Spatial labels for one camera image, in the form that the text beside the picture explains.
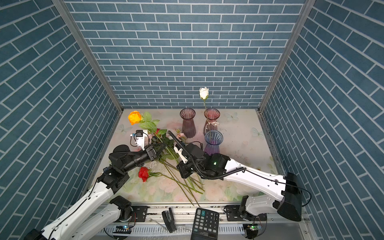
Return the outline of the purple blue ribbed glass vase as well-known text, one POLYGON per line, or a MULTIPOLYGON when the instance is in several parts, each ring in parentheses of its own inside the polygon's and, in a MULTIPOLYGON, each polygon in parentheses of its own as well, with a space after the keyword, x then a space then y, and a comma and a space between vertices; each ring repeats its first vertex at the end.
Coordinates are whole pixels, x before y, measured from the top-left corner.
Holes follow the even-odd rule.
POLYGON ((205 135, 206 147, 205 152, 208 155, 213 155, 220 152, 220 144, 224 141, 224 137, 221 132, 212 130, 205 135))

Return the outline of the orange rose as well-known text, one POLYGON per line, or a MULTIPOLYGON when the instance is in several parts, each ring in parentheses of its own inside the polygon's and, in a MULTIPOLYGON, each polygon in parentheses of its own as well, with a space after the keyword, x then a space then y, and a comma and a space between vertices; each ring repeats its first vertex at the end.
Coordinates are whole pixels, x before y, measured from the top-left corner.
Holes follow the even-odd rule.
POLYGON ((153 119, 149 112, 140 113, 139 111, 129 113, 128 120, 131 125, 139 125, 139 130, 143 131, 145 147, 155 145, 158 152, 164 148, 161 153, 161 162, 165 162, 166 159, 179 162, 179 157, 174 150, 174 139, 169 135, 167 129, 158 128, 160 120, 153 119))

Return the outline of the pink glass vase with twine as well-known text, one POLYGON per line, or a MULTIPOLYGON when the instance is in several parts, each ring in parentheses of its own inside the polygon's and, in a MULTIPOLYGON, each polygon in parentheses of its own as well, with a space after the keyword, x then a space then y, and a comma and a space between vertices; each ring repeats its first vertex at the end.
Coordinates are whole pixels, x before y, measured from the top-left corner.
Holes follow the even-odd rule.
POLYGON ((220 117, 220 111, 214 108, 210 108, 205 110, 204 116, 206 118, 206 122, 203 128, 203 134, 204 136, 209 131, 217 131, 219 123, 217 122, 218 118, 220 117))

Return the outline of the white rose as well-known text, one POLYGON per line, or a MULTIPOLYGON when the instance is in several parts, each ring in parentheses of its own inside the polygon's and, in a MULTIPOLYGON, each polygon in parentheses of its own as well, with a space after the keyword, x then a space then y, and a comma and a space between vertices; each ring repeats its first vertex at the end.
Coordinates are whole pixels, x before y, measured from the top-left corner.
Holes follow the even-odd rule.
POLYGON ((207 109, 206 107, 206 100, 208 99, 209 97, 209 88, 207 87, 204 87, 204 88, 200 88, 199 89, 199 95, 200 95, 200 98, 203 100, 204 102, 204 107, 205 109, 207 109))

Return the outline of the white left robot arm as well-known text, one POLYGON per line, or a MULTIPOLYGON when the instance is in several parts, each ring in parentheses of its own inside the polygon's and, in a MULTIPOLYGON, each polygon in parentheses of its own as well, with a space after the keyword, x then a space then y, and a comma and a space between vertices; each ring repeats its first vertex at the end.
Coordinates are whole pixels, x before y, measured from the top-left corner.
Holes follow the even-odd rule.
POLYGON ((109 155, 111 164, 94 186, 64 214, 42 230, 32 229, 26 240, 89 240, 109 224, 132 219, 130 201, 114 195, 130 178, 129 171, 158 159, 165 143, 149 144, 132 152, 127 145, 117 146, 109 155))

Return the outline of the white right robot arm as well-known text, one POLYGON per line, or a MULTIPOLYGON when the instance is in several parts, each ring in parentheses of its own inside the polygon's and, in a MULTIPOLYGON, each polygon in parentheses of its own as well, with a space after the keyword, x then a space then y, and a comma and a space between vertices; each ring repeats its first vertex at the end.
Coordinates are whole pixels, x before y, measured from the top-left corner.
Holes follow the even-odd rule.
POLYGON ((304 189, 297 175, 265 173, 222 154, 209 155, 194 144, 176 144, 174 151, 182 160, 177 169, 183 179, 196 173, 202 179, 232 181, 264 193, 261 199, 249 196, 242 198, 239 209, 242 218, 277 213, 290 221, 302 220, 304 189))

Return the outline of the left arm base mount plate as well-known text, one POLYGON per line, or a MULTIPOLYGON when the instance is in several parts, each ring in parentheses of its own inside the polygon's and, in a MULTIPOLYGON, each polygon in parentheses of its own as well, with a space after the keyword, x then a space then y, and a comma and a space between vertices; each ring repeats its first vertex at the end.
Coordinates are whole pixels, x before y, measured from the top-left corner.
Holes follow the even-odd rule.
POLYGON ((132 219, 131 222, 143 223, 146 221, 148 206, 131 206, 132 208, 132 219))

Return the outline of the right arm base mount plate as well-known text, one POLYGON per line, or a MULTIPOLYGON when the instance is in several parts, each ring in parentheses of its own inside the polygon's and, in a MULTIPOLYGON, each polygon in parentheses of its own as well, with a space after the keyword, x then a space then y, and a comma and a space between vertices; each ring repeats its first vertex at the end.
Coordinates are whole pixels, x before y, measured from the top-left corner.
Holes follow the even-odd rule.
POLYGON ((248 213, 245 208, 240 205, 226 205, 224 207, 224 212, 229 222, 239 222, 239 221, 266 221, 267 214, 259 214, 257 216, 248 213))

